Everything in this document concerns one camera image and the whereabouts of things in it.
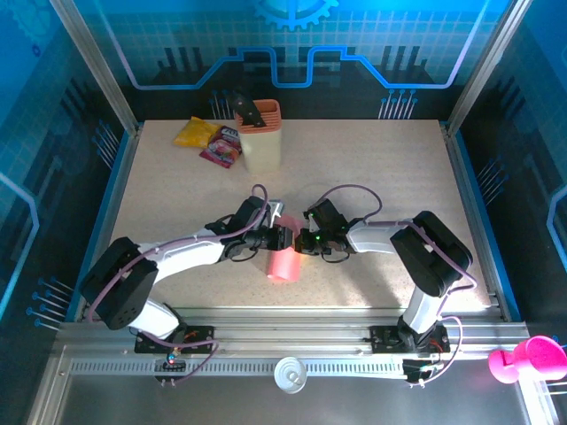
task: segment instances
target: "pink cup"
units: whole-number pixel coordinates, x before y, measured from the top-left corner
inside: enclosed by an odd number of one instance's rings
[[[518,344],[513,352],[492,352],[488,367],[501,383],[515,383],[520,375],[534,380],[557,380],[567,375],[567,355],[553,339],[534,336]]]
[[[278,218],[276,224],[290,228],[293,231],[294,238],[303,227],[303,221],[296,220],[286,214]],[[300,268],[301,254],[295,252],[291,246],[283,251],[274,251],[271,253],[268,277],[274,281],[296,282],[299,279]]]

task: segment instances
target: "blue glass wall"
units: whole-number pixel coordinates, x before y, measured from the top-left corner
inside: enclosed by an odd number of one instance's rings
[[[78,5],[140,120],[224,118],[236,86],[285,118],[446,119],[508,0]]]
[[[12,424],[34,400],[123,130],[49,2],[0,1],[0,38],[0,422]]]
[[[567,3],[534,0],[462,126],[520,313],[567,344]]]

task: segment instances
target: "yellow snack bag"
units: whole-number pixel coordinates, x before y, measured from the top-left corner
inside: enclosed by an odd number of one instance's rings
[[[211,135],[214,135],[221,127],[219,124],[211,124],[200,118],[191,117],[175,138],[174,144],[204,149],[208,145]]]

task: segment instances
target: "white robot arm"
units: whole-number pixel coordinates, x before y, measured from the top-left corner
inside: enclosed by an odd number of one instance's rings
[[[416,288],[398,321],[396,341],[406,352],[429,344],[454,282],[470,277],[466,269],[472,262],[469,250],[433,213],[421,212],[412,220],[348,222],[329,199],[322,198],[304,212],[309,228],[303,228],[293,241],[290,229],[275,225],[283,208],[280,201],[251,196],[235,214],[209,223],[192,236],[139,245],[126,237],[117,239],[82,282],[90,314],[96,310],[110,329],[131,327],[176,342],[186,325],[171,307],[149,298],[152,286],[172,274],[233,259],[243,249],[279,251],[293,244],[295,251],[320,255],[330,263],[356,253],[397,253]],[[344,257],[331,260],[333,252]]]
[[[250,196],[236,213],[176,241],[115,240],[82,281],[81,294],[91,303],[89,313],[96,310],[110,329],[131,327],[159,339],[168,339],[176,330],[182,333],[175,311],[149,297],[153,285],[183,270],[233,259],[244,249],[288,248],[293,243],[291,230],[275,224],[283,208],[279,200],[264,202]]]

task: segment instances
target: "table surface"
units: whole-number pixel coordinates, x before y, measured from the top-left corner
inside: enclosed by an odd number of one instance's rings
[[[359,183],[384,201],[376,220],[435,212],[476,258],[447,150],[435,120],[285,120],[282,166],[250,175],[242,158],[224,169],[201,158],[198,148],[172,141],[185,120],[148,120],[136,150],[113,231],[137,243],[186,236],[234,213],[256,182],[285,213],[301,213],[327,189]],[[232,121],[218,121],[234,127]],[[376,209],[376,200],[357,189],[330,199],[348,220]],[[158,283],[152,296],[173,307],[408,305],[414,284],[392,254],[353,255],[341,264],[305,257],[298,282],[271,282],[268,253],[245,263],[224,261],[195,267]],[[478,263],[471,270],[475,291],[454,294],[446,311],[474,311],[489,305]]]

